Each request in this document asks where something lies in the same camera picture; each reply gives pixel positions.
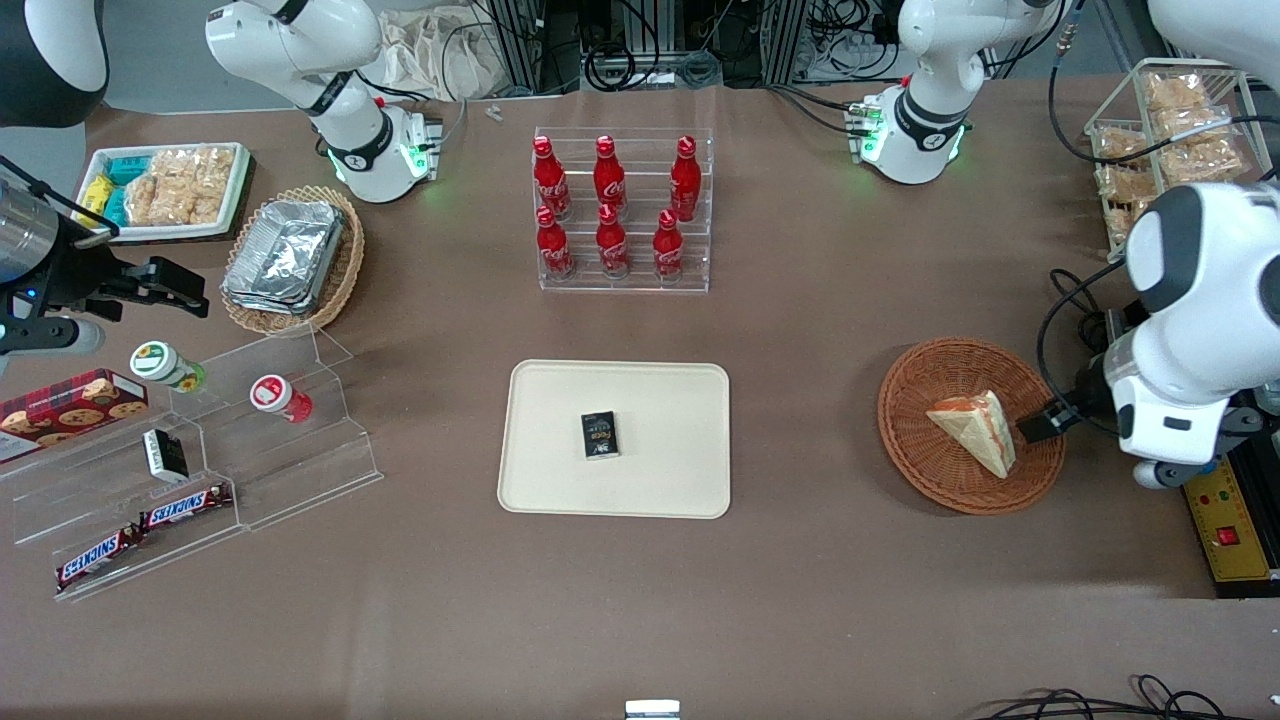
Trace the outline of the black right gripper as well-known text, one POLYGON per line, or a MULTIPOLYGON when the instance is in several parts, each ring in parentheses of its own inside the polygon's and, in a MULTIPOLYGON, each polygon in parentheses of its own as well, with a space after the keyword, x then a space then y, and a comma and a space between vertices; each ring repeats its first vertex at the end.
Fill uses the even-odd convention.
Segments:
POLYGON ((15 318, 51 310, 120 319, 120 301, 209 316, 205 278, 166 258, 131 265, 105 245, 81 249, 91 232, 64 217, 3 220, 3 311, 15 318), (140 293, 133 293, 133 282, 140 293))

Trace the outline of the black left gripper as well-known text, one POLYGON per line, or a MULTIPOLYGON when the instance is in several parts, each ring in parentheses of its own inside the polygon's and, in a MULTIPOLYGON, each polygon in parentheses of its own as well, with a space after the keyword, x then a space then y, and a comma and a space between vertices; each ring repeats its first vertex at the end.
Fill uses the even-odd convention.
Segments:
POLYGON ((1051 398, 1041 410, 1019 420, 1018 429, 1025 442, 1034 445, 1062 437, 1084 420, 1083 416, 1114 415, 1114 398, 1105 377, 1103 360, 1091 360, 1076 373, 1071 405, 1051 398))

